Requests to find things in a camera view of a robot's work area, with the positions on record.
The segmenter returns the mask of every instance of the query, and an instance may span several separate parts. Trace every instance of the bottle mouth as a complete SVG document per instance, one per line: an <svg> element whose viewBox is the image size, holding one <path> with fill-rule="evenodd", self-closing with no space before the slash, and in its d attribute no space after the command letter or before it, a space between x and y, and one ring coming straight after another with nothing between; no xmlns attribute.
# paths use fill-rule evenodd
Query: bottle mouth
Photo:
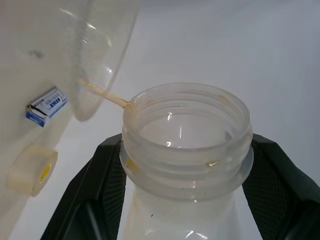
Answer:
<svg viewBox="0 0 320 240"><path fill-rule="evenodd" d="M120 157L139 187L153 188L139 183L139 178L147 178L149 184L153 181L163 188L155 194L198 199L201 189L230 192L248 176L250 164L246 173L240 169L253 136L251 116L233 94L209 85L170 83L150 88L130 103L123 113L125 154ZM232 178L237 179L233 187L228 185ZM177 189L184 193L178 196ZM218 192L223 191L202 197L212 198Z"/></svg>

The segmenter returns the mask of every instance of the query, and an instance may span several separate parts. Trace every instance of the white background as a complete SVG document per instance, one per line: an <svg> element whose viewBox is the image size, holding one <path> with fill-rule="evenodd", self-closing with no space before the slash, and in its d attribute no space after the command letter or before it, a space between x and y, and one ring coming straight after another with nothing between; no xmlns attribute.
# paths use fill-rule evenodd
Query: white background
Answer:
<svg viewBox="0 0 320 240"><path fill-rule="evenodd" d="M112 90L130 99L172 82L223 88L247 104L255 133L277 142L320 184L319 43L318 0L146 0ZM122 112L105 101L89 121L71 120L55 170L11 240L40 239L70 180L102 141L121 132ZM241 189L236 196L244 239L261 239Z"/></svg>

